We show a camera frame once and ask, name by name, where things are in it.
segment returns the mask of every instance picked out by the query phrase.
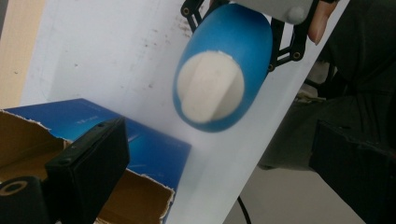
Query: cardboard box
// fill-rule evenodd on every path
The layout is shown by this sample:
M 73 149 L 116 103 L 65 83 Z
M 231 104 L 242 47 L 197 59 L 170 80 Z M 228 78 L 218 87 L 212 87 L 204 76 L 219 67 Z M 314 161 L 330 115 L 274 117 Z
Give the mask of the cardboard box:
M 44 180 L 44 164 L 69 141 L 119 116 L 83 99 L 0 111 L 0 181 Z M 126 128 L 131 161 L 97 222 L 163 223 L 191 146 L 130 119 Z

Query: person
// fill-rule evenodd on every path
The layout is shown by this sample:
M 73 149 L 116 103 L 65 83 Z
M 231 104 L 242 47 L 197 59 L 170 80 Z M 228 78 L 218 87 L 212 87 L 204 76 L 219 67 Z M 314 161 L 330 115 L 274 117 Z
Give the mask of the person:
M 308 32 L 318 43 L 336 3 L 319 2 Z M 396 1 L 350 0 L 320 59 L 336 66 L 342 94 L 321 103 L 293 103 L 258 165 L 312 170 L 309 160 L 319 119 L 389 146 L 389 113 L 396 88 Z

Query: black cable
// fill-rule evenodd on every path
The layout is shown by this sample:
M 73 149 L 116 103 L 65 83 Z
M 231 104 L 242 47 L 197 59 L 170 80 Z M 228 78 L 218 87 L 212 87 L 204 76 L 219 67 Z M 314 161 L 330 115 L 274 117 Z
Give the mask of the black cable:
M 242 212 L 244 213 L 245 220 L 247 224 L 251 224 L 250 217 L 248 215 L 248 210 L 246 209 L 244 203 L 242 202 L 241 196 L 238 196 L 239 206 L 241 206 Z

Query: brown cardboard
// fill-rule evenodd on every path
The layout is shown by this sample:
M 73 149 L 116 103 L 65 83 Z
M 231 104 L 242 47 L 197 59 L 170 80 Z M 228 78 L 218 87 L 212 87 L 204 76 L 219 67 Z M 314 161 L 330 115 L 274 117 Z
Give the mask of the brown cardboard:
M 39 123 L 0 110 L 0 182 L 24 175 L 44 180 L 47 177 L 44 164 L 66 144 Z M 162 223 L 173 197 L 171 189 L 125 171 L 97 223 Z

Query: blue egg-shaped object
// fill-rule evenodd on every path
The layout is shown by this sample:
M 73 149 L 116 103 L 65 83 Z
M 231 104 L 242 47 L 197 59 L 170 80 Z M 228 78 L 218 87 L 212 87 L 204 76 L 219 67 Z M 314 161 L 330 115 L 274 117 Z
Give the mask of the blue egg-shaped object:
M 173 98 L 180 117 L 206 132 L 240 120 L 267 75 L 272 39 L 268 20 L 257 11 L 237 4 L 213 11 L 177 67 Z

